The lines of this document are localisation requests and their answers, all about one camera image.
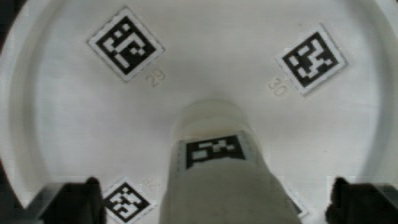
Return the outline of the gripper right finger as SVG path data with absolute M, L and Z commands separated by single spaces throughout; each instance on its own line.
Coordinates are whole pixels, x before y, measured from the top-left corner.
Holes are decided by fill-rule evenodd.
M 350 183 L 335 178 L 327 224 L 398 224 L 398 189 L 390 184 Z

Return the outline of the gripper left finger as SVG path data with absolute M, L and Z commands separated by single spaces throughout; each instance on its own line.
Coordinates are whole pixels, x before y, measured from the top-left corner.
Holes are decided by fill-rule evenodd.
M 39 224 L 106 224 L 99 180 L 88 177 L 65 183 L 53 196 L 37 196 L 44 207 L 35 211 Z

